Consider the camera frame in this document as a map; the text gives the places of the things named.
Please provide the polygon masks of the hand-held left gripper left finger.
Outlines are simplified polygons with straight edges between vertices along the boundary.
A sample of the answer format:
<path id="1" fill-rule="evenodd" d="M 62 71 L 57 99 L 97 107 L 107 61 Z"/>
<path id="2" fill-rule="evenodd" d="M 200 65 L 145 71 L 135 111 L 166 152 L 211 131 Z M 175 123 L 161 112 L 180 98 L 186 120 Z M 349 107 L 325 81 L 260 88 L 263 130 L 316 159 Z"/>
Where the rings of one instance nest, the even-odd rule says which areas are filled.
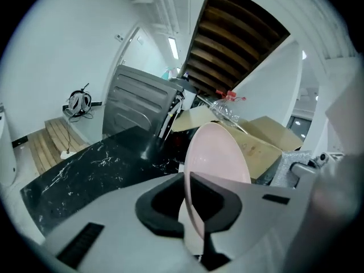
<path id="1" fill-rule="evenodd" d="M 48 234 L 58 272 L 199 272 L 178 221 L 183 175 L 122 188 L 92 201 Z"/>

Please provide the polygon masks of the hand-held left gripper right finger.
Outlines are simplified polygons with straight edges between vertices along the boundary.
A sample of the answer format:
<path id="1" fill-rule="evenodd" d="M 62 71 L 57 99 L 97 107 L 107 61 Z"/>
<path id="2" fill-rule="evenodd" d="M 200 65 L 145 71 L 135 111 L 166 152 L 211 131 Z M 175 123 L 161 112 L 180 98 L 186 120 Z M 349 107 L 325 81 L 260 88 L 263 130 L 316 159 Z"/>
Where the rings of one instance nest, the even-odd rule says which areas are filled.
<path id="1" fill-rule="evenodd" d="M 201 264 L 214 272 L 282 272 L 288 252 L 307 211 L 315 176 L 306 173 L 296 188 L 240 183 L 191 174 L 198 189 L 218 196 L 205 221 Z"/>

